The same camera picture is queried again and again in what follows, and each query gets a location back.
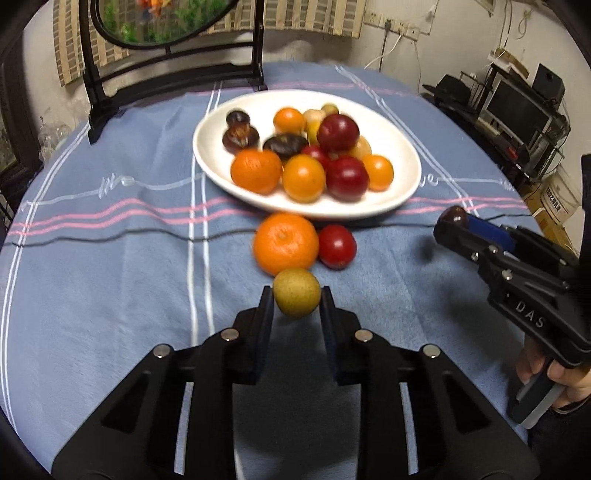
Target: dark purple fruit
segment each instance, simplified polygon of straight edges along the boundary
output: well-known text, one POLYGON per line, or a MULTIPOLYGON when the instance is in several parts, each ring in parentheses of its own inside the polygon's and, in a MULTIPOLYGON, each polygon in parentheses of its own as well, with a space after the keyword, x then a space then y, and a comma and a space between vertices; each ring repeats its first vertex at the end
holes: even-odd
POLYGON ((468 214, 459 205, 453 205, 446 209, 440 216, 439 222, 451 222, 466 228, 468 226, 468 214))
POLYGON ((256 148, 258 141, 258 131, 250 124, 233 124, 222 138, 223 146, 234 154, 246 148, 256 148))
POLYGON ((268 139, 262 146, 263 150, 275 152, 281 161, 288 161, 309 145, 301 135, 280 134, 268 139))
POLYGON ((248 116, 248 113, 242 110, 232 110, 226 117, 226 123, 229 127, 234 124, 249 124, 250 122, 251 118, 248 116))

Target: orange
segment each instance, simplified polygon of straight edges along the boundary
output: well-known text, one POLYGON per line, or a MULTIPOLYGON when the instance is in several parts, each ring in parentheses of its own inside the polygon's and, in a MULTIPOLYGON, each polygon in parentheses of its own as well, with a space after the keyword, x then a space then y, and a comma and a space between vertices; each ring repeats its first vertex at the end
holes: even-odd
POLYGON ((318 200, 326 187, 324 167, 308 155, 291 157, 283 167, 283 188, 290 198, 299 203, 318 200))
POLYGON ((369 189, 374 192, 387 190, 394 181, 394 167, 386 157, 366 155, 362 159, 369 176, 369 189))
POLYGON ((269 195, 281 179, 281 159, 270 150, 242 150, 230 168, 232 181, 260 195, 269 195))
POLYGON ((288 268, 308 270, 318 257, 319 241, 314 226, 300 215, 273 213, 256 231, 252 253, 269 275, 288 268))
POLYGON ((295 108, 282 108, 275 114, 273 125, 281 134, 300 135, 306 128, 306 117, 295 108))

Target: table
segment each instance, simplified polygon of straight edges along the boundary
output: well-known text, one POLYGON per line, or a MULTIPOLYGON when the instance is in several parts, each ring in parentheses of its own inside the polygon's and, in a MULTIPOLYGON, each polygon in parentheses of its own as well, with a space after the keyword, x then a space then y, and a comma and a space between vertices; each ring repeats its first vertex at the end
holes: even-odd
MULTIPOLYGON (((346 271, 313 272, 394 345, 440 345, 504 412, 522 334, 487 305, 474 266, 435 244, 432 226, 459 203, 537 229, 519 195, 451 120, 392 79, 285 62, 266 64, 265 80, 362 103, 415 145, 416 194, 371 220, 397 226, 356 233, 346 271)), ((79 129, 19 208, 0 254, 0 405, 46 468, 154 345, 203 342, 271 282, 252 258, 252 234, 217 236, 255 228, 261 212, 218 189, 193 158, 196 124, 250 91, 220 87, 130 108, 92 146, 87 125, 79 129)), ((277 314, 260 384, 234 399, 239 478, 354 478, 359 391, 331 382, 317 313, 277 314)))

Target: computer monitor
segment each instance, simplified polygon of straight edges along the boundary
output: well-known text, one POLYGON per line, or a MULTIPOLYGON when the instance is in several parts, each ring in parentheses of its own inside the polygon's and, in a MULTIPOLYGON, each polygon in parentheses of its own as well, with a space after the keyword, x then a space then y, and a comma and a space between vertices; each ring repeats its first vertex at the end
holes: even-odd
POLYGON ((528 149, 534 146, 538 135, 546 131, 552 120, 533 100, 504 79, 485 105, 485 111, 502 130, 528 149))

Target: fruit bowl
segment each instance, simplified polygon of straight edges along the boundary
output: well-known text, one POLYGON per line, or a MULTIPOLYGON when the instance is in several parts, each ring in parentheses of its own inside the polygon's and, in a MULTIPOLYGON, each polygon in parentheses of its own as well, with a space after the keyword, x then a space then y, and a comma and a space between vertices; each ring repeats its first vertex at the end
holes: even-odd
POLYGON ((298 213, 308 218, 352 220, 367 218, 399 207, 417 190, 421 179, 421 161, 415 148, 390 121, 373 110, 345 98, 309 90, 272 90, 251 93, 230 100, 207 115, 193 134, 193 152, 205 174, 231 195, 270 212, 298 213), (384 192, 366 192, 357 202, 340 202, 324 193, 314 203, 297 203, 283 189, 259 195, 235 185, 230 176, 234 155, 228 152, 222 137, 228 128, 226 116, 235 109, 251 117, 262 143, 275 134, 273 116, 278 108, 292 106, 303 112, 326 103, 355 119, 361 135, 371 144, 373 153, 388 158, 394 166, 394 181, 384 192))

